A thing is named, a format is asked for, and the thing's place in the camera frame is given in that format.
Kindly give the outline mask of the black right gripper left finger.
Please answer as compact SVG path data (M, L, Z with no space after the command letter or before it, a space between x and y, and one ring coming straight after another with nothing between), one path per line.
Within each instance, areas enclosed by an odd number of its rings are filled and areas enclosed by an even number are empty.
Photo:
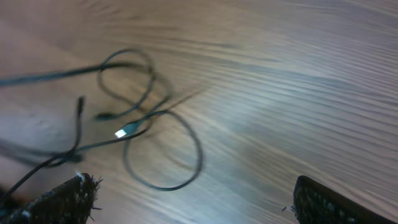
M77 173L40 197L20 204L7 199L1 205L3 224L86 224L95 210L101 179Z

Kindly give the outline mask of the black USB cable metal plug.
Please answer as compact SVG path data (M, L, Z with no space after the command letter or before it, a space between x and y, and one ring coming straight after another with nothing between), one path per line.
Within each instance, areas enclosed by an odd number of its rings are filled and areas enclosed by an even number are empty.
M144 65L136 64L132 62L110 62L110 60L120 54L124 53L132 53L138 54L143 60L146 62ZM143 93L143 96L140 100L136 103L129 101L129 99L118 95L117 93L108 89L103 83L103 72L107 69L111 68L131 68L133 70L138 70L140 72L146 73L150 76L147 89ZM119 114L112 114L112 113L100 113L96 116L96 119L99 121L107 121L121 118L134 110L138 110L141 107L141 104L146 100L148 95L151 93L155 81L158 79L159 74L155 70L155 65L152 59L147 55L145 52L137 49L123 49L119 50L113 54L111 54L103 63L98 65L92 65L89 67L83 68L76 68L73 70L66 70L66 71L58 71L58 72L48 72L48 73L41 73L36 74L33 76L25 76L25 77L17 77L11 79L2 79L1 86L12 86L12 85L21 85L26 83L35 83L35 82L43 82L49 80L56 80L61 78L73 77L77 75L84 75L86 73L97 72L97 83L99 87L105 92L107 95L111 96L112 98L123 101L125 103L129 103L131 107ZM124 132L122 136L118 136L115 140L109 140L104 142L99 142L96 144L80 147L80 140L81 140L81 114L83 112L83 107L85 104L84 97L80 97L77 101L77 109L76 109L76 138L75 143L71 149L64 151L64 152L56 152L52 155L52 157L41 164L36 165L36 167L31 170L28 174L26 174L20 181L18 181L14 186L12 186L8 192L6 192L3 196L3 200L7 199L12 195L27 179L29 179L33 174L35 174L38 170L43 167L57 167L66 162L80 162L82 160L81 155L79 155L80 151L91 149L95 147L101 147L108 144L114 144L117 142L129 141L132 138L138 137L141 134L144 134L145 131L137 132L136 129L141 125L142 122L146 121L147 119L151 118L152 116L157 116L158 114L162 114L161 111L158 110L163 104L168 102L172 97L172 91L170 90L168 84L165 84L167 89L167 94L164 96L164 99L156 104L149 112L147 112L141 119L128 123L125 125L127 130Z

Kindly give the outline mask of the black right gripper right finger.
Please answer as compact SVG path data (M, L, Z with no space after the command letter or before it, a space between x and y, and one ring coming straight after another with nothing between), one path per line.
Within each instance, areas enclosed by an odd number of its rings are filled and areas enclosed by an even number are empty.
M300 224L397 224L305 175L297 178L293 204Z

